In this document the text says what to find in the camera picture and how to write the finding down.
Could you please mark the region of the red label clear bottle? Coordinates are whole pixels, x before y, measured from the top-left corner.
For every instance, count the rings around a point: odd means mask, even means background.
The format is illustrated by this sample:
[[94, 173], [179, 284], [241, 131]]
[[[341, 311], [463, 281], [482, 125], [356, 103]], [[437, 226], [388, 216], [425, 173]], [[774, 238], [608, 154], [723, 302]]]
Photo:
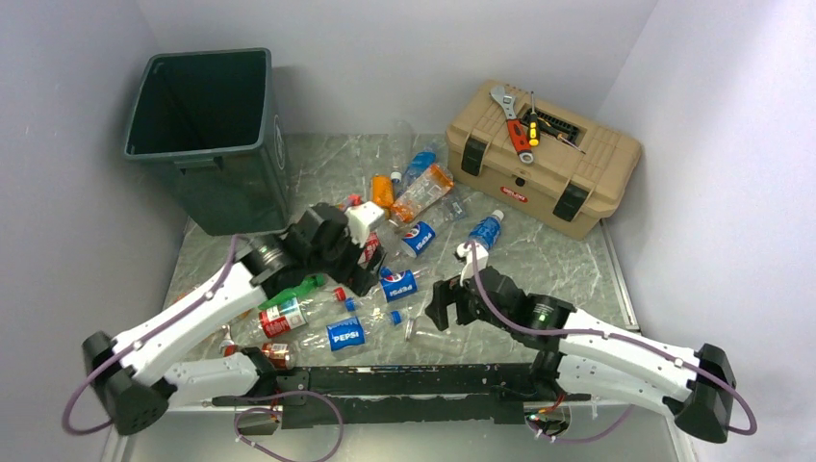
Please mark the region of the red label clear bottle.
[[359, 264], [368, 263], [372, 259], [375, 251], [377, 250], [377, 248], [379, 246], [380, 246], [380, 240], [379, 240], [377, 234], [375, 232], [370, 232], [367, 239], [366, 239], [366, 241], [365, 241], [363, 251], [362, 251], [362, 253], [360, 255], [358, 263]]

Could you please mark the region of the clear ribbed plastic jar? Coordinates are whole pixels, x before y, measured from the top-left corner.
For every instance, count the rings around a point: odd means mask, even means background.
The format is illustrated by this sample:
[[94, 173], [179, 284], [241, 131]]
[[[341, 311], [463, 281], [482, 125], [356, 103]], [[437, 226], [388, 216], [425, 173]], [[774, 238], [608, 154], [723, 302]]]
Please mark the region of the clear ribbed plastic jar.
[[439, 330], [428, 316], [410, 318], [405, 327], [405, 341], [418, 348], [444, 355], [459, 356], [464, 352], [465, 340], [455, 333]]

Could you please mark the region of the white-capped blue water bottle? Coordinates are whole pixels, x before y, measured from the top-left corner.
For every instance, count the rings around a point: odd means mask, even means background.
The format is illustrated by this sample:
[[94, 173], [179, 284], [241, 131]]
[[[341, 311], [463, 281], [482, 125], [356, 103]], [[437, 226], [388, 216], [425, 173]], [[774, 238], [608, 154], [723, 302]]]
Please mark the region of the white-capped blue water bottle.
[[501, 210], [494, 210], [476, 224], [469, 233], [468, 241], [476, 242], [488, 251], [492, 250], [500, 235], [503, 219], [504, 213]]

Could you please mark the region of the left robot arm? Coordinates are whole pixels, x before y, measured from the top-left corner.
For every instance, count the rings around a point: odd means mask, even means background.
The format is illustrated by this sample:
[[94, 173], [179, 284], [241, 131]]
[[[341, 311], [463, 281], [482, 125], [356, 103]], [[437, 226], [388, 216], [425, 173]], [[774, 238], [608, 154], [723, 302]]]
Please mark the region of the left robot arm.
[[233, 399], [262, 404], [278, 388], [278, 370], [256, 347], [225, 358], [184, 361], [218, 328], [306, 277], [324, 274], [356, 295], [377, 282], [384, 253], [360, 258], [370, 233], [385, 219], [372, 202], [341, 210], [318, 203], [283, 230], [231, 248], [220, 272], [154, 318], [115, 336], [98, 331], [82, 351], [87, 384], [121, 435], [138, 433], [169, 409]]

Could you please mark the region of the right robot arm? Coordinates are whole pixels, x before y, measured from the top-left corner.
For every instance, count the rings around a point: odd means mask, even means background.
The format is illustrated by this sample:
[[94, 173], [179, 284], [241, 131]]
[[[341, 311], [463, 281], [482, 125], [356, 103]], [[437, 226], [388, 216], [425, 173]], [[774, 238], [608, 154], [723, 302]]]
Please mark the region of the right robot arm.
[[529, 377], [539, 398], [564, 393], [624, 401], [709, 443], [722, 444], [735, 431], [736, 380], [718, 346], [693, 349], [632, 334], [563, 299], [526, 293], [492, 267], [467, 280], [435, 282], [424, 313], [440, 331], [452, 322], [483, 321], [536, 350]]

